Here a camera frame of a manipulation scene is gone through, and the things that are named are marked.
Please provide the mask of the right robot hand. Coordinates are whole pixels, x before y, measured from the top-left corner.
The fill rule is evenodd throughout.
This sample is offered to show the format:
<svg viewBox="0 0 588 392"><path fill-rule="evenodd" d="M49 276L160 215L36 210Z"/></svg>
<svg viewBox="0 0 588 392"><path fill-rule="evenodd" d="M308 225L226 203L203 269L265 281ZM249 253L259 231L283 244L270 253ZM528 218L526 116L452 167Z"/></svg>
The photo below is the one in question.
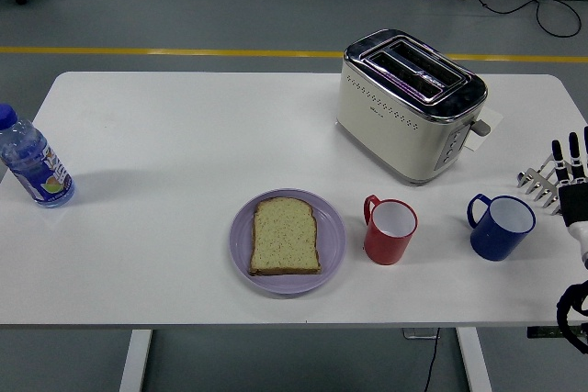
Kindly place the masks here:
<svg viewBox="0 0 588 392"><path fill-rule="evenodd" d="M579 242L581 260L584 267L587 267L587 175L576 132L569 134L568 143L570 166L564 160L560 142L551 142L557 176L556 188L564 224L570 235Z"/></svg>

